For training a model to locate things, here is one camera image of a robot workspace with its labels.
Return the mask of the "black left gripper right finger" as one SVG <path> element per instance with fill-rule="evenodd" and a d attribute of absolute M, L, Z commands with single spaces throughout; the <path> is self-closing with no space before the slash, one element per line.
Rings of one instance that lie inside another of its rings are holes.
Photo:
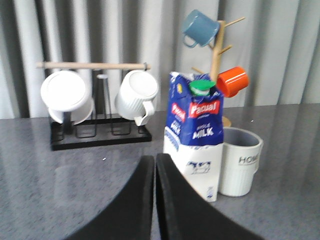
<path fill-rule="evenodd" d="M 205 201 L 166 153 L 156 156 L 156 208 L 163 240 L 261 239 Z"/>

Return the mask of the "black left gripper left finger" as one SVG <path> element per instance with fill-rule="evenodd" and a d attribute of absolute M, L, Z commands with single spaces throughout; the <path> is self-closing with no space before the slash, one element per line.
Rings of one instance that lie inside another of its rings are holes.
<path fill-rule="evenodd" d="M 153 156 L 142 156 L 135 171 L 112 202 L 68 240 L 149 240 L 151 237 Z"/>

